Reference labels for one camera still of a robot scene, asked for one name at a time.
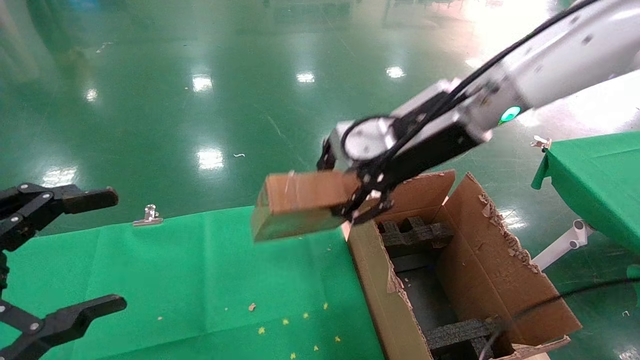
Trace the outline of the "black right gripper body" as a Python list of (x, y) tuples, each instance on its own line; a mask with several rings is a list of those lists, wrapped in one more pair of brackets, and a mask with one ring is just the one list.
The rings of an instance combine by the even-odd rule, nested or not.
[(412, 129), (379, 157), (358, 167), (366, 191), (391, 191), (493, 137), (493, 125), (462, 118), (437, 118)]

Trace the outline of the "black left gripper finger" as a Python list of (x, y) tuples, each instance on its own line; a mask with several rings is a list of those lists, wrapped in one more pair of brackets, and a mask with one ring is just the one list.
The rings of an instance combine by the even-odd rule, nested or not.
[(0, 351), (3, 360), (39, 360), (53, 347), (84, 337), (91, 323), (101, 317), (122, 312), (124, 297), (109, 294), (83, 301), (46, 315), (44, 318), (0, 301), (0, 321), (21, 332), (18, 338)]
[(0, 192), (0, 248), (13, 252), (60, 215), (82, 214), (115, 207), (112, 187), (84, 191), (75, 184), (44, 187), (22, 183)]

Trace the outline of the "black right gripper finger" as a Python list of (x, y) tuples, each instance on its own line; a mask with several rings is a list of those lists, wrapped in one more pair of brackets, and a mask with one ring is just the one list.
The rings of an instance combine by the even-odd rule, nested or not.
[(322, 151), (317, 161), (317, 171), (333, 171), (336, 164), (336, 157), (329, 139), (322, 142)]
[(362, 182), (355, 171), (337, 172), (346, 197), (331, 206), (331, 214), (351, 224), (364, 224), (394, 206), (393, 189), (375, 189), (375, 182)]

